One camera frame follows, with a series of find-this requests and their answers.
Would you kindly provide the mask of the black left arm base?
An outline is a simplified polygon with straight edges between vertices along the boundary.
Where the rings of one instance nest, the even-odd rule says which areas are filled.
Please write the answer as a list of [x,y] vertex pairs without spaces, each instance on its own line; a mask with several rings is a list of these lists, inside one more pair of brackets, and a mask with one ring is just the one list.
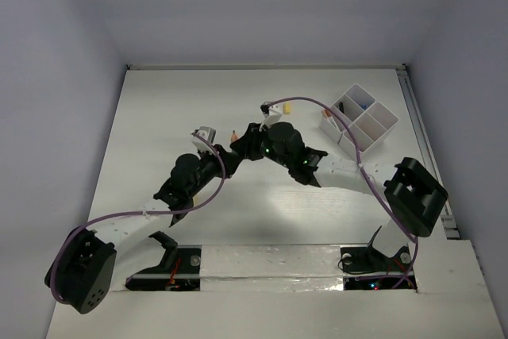
[[179,246],[162,231],[153,233],[150,238],[160,243],[164,254],[156,266],[128,277],[125,288],[129,291],[200,291],[202,247]]

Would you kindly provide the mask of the pink highlighter pen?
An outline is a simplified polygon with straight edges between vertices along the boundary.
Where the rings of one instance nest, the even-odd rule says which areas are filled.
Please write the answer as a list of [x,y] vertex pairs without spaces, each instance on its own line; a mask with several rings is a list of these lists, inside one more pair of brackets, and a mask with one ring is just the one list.
[[364,143],[362,140],[358,139],[357,137],[355,138],[355,140],[352,142],[353,144],[356,145],[356,147],[359,149],[359,150],[364,150]]

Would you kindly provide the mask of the white brown-capped marker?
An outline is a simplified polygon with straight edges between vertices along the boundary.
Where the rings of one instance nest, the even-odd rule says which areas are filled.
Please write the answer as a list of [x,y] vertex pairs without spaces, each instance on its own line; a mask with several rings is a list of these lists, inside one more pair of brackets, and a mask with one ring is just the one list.
[[327,110],[327,109],[324,109],[322,111],[323,115],[326,117],[327,121],[329,122],[330,125],[332,125],[335,129],[337,128],[337,125],[335,123],[335,120],[333,118],[333,115]]

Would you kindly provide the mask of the yellow highlighter cap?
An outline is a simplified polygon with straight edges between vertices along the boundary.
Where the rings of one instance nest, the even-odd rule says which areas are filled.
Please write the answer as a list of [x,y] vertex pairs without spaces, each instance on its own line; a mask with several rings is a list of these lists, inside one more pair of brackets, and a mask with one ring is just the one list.
[[291,104],[290,104],[289,102],[285,102],[285,103],[283,104],[283,113],[284,113],[285,115],[288,115],[288,114],[290,114],[290,113],[291,113]]

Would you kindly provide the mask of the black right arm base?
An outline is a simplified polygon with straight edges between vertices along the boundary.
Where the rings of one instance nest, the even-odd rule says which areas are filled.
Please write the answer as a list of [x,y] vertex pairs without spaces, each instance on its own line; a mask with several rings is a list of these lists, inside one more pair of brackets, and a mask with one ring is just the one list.
[[416,290],[410,266],[412,256],[405,237],[386,237],[378,228],[363,246],[342,246],[337,267],[346,291]]

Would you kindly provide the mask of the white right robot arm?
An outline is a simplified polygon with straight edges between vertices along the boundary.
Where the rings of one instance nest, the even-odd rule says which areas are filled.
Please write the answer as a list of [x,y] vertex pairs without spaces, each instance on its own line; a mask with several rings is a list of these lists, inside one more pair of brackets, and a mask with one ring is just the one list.
[[448,192],[414,158],[398,164],[358,164],[311,148],[288,122],[269,127],[252,123],[230,148],[244,160],[266,158],[285,167],[302,185],[373,195],[390,216],[365,250],[367,263],[375,269],[390,264],[411,240],[429,237],[448,201]]

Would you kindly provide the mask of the grey orange-tip marker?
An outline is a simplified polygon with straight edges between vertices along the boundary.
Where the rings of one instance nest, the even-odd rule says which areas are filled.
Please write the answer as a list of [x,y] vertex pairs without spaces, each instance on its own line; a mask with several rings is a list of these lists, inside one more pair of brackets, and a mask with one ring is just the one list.
[[235,130],[232,131],[232,135],[230,137],[230,142],[233,143],[234,141],[236,141],[238,139],[238,136],[237,136],[237,133]]

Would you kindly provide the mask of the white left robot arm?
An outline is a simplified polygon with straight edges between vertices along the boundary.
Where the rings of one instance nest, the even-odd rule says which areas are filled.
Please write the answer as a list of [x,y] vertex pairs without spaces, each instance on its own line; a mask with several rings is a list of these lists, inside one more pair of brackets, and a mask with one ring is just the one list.
[[215,178],[222,183],[231,178],[244,158],[219,144],[199,154],[183,154],[143,210],[102,216],[74,228],[44,277],[52,296],[80,314],[91,312],[109,291],[117,260],[146,238],[159,244],[148,253],[152,267],[141,274],[166,274],[168,284],[174,285],[183,259],[164,229],[197,210],[197,193]]

